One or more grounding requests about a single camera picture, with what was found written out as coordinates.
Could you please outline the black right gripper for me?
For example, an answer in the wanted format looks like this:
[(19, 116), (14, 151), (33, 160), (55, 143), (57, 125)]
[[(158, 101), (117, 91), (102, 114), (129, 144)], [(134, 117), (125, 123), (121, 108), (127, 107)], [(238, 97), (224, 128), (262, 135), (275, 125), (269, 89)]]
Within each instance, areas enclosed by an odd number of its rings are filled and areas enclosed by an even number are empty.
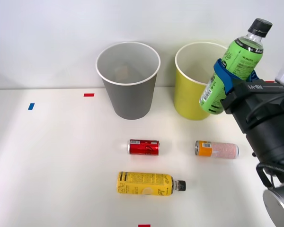
[(219, 58), (213, 66), (224, 85), (226, 98), (221, 104), (227, 114), (241, 119), (244, 124), (255, 124), (272, 116), (284, 114), (284, 86), (258, 79), (253, 70), (249, 82), (229, 72)]

